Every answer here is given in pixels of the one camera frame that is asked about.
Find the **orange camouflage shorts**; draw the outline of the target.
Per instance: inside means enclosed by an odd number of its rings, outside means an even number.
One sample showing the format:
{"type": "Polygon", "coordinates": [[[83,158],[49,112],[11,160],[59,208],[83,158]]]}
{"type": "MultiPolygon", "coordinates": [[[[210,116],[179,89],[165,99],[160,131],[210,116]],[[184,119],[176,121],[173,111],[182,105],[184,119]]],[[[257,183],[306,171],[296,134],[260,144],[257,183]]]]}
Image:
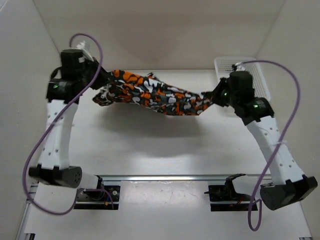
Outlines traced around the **orange camouflage shorts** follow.
{"type": "Polygon", "coordinates": [[[151,72],[142,76],[124,70],[107,73],[92,101],[101,107],[135,104],[168,116],[198,116],[214,104],[213,92],[191,92],[169,85],[151,72]]]}

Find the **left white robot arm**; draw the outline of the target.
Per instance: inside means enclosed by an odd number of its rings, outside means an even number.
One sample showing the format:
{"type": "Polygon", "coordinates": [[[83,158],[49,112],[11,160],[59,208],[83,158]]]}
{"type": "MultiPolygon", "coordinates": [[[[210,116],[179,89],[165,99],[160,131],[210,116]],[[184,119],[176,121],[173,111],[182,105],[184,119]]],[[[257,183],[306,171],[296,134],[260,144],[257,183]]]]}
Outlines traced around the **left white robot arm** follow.
{"type": "Polygon", "coordinates": [[[69,145],[74,116],[83,89],[90,87],[99,63],[87,50],[65,49],[60,53],[61,66],[56,68],[47,85],[47,135],[42,151],[28,176],[46,185],[77,189],[83,182],[83,171],[71,166],[69,145]]]}

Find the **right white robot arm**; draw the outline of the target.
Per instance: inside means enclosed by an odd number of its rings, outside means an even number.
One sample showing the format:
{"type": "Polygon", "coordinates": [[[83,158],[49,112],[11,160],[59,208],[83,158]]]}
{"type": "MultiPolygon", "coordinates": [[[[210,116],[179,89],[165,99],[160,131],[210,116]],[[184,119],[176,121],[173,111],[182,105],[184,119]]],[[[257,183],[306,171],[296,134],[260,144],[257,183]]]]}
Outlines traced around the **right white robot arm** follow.
{"type": "Polygon", "coordinates": [[[260,196],[270,210],[304,200],[317,186],[306,176],[281,140],[275,113],[264,97],[256,97],[248,71],[232,71],[213,91],[214,103],[231,107],[256,140],[271,174],[271,183],[260,186],[260,196]]]}

